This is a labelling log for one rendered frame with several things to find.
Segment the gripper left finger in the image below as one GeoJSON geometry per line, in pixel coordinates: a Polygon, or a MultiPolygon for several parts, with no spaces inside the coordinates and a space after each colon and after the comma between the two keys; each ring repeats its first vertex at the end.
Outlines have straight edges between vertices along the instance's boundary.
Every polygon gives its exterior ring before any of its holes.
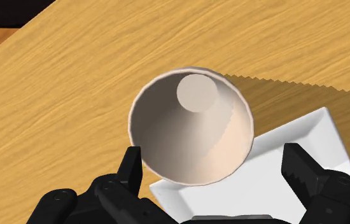
{"type": "Polygon", "coordinates": [[[80,195],[70,188],[46,193],[26,224],[178,224],[138,197],[142,176],[141,149],[130,146],[116,173],[95,178],[80,195]]]}

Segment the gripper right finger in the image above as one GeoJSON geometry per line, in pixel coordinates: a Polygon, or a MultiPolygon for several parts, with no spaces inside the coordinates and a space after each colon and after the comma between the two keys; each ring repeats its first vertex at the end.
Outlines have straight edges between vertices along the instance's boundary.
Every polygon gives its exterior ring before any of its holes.
{"type": "Polygon", "coordinates": [[[322,168],[297,143],[284,145],[281,174],[306,208],[299,224],[350,224],[350,175],[322,168]]]}

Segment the white square plate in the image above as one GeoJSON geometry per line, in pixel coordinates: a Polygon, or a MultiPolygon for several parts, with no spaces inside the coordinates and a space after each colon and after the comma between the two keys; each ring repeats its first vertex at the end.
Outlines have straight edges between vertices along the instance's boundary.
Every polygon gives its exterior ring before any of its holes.
{"type": "Polygon", "coordinates": [[[305,208],[281,175],[284,143],[298,143],[323,168],[350,175],[350,158],[326,107],[255,137],[244,163],[211,185],[150,185],[162,209],[177,222],[198,215],[269,214],[298,224],[305,208]]]}

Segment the white paper cup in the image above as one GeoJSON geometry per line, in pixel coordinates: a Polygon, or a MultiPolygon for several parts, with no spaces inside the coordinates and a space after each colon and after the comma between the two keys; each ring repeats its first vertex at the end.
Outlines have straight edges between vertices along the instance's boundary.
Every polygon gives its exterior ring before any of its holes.
{"type": "Polygon", "coordinates": [[[130,108],[128,132],[147,168],[186,186],[234,173],[255,137],[253,115],[240,91],[203,67],[174,69],[147,83],[130,108]]]}

